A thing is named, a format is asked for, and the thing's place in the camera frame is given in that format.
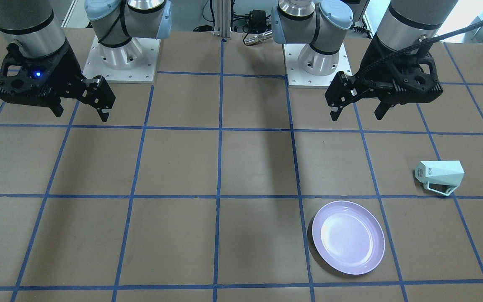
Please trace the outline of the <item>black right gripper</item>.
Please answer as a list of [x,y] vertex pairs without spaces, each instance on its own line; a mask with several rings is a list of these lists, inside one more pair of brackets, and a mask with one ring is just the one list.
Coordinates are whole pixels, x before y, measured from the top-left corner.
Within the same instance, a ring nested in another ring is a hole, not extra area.
[[96,109],[107,122],[115,94],[103,76],[86,79],[69,44],[41,58],[26,58],[12,42],[0,71],[0,99],[10,104],[50,108],[58,118],[61,98],[73,98]]

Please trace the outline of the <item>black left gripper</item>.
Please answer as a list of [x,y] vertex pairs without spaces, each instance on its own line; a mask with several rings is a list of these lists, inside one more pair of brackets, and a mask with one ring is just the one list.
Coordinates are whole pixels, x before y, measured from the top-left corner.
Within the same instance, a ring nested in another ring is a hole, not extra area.
[[400,53],[374,35],[355,76],[338,71],[326,90],[330,118],[336,122],[344,107],[360,100],[357,92],[370,89],[368,97],[382,102],[374,110],[377,120],[383,119],[392,104],[429,103],[441,96],[443,88],[429,53],[434,40],[428,41],[418,49],[420,54],[417,49]]

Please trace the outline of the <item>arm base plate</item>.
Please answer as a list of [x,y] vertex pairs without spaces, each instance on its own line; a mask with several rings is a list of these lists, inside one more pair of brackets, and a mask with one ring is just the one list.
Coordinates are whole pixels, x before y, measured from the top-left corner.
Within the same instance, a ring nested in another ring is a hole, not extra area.
[[351,66],[344,44],[332,55],[315,52],[309,44],[284,44],[290,88],[327,89],[339,71],[351,76]]
[[132,38],[127,45],[109,48],[94,37],[83,74],[103,76],[109,83],[153,84],[160,44],[160,39]]

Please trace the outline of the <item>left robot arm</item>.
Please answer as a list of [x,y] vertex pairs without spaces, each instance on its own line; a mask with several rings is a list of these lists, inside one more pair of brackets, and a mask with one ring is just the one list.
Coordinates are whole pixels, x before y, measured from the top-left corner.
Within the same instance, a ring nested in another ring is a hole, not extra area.
[[336,121],[344,107],[378,98],[382,119],[395,105],[430,103],[443,93],[433,56],[434,36],[455,0],[392,0],[354,75],[339,70],[339,51],[354,24],[343,0],[280,0],[271,13],[274,42],[302,44],[298,63],[314,76],[335,72],[325,99]]

